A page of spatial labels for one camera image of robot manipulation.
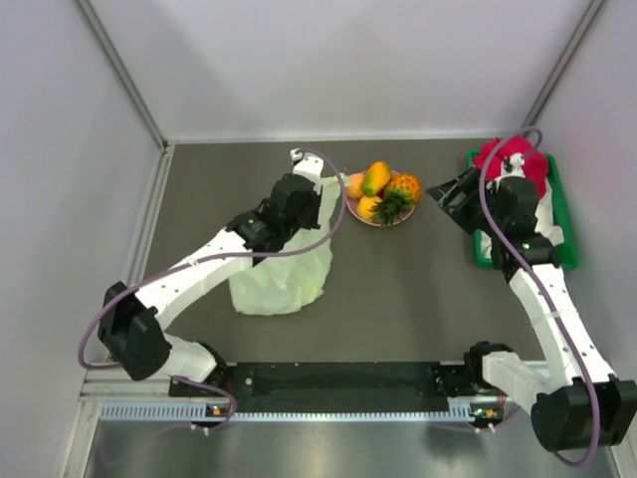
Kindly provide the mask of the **pale green plastic bag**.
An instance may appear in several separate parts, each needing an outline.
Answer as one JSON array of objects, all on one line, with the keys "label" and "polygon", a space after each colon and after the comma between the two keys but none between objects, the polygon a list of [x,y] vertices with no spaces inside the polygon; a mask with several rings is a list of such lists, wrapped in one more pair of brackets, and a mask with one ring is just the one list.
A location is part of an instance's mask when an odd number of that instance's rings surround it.
[{"label": "pale green plastic bag", "polygon": [[265,259],[256,267],[231,277],[231,300],[238,313],[248,316],[293,314],[323,294],[332,261],[328,233],[339,216],[340,204],[341,188],[337,178],[324,178],[319,229],[300,230],[284,247],[285,251],[309,246],[313,249],[301,255]]}]

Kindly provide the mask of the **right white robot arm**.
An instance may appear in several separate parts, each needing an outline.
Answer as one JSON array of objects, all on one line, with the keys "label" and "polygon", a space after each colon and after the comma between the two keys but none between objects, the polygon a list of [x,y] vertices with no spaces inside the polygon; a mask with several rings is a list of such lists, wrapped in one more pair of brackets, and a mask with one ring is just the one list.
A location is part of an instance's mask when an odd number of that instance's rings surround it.
[{"label": "right white robot arm", "polygon": [[426,193],[465,232],[490,236],[494,267],[523,305],[546,360],[542,374],[504,345],[478,343],[465,356],[467,387],[504,392],[547,451],[620,444],[636,416],[636,383],[620,379],[589,336],[555,248],[535,230],[533,182],[507,174],[485,184],[472,166]]}]

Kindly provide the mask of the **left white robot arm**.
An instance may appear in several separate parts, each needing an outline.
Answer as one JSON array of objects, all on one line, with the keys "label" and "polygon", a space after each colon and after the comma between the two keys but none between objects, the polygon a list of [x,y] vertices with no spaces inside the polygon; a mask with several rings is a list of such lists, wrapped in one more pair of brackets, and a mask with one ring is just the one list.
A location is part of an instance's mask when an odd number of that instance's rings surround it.
[{"label": "left white robot arm", "polygon": [[270,257],[302,229],[319,228],[321,178],[288,173],[260,205],[237,215],[212,240],[138,289],[112,286],[98,336],[133,380],[156,374],[191,380],[204,394],[225,385],[226,364],[212,348],[165,334],[190,305],[218,285]]}]

